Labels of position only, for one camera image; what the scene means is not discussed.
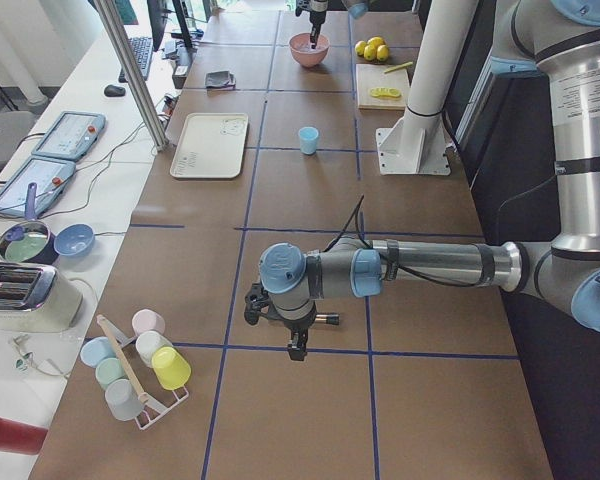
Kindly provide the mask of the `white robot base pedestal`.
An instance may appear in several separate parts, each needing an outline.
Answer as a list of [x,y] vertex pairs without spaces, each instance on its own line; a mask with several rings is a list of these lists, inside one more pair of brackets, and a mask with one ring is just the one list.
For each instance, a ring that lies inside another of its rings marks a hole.
[[423,32],[403,116],[376,130],[383,175],[448,175],[442,111],[477,0],[434,0]]

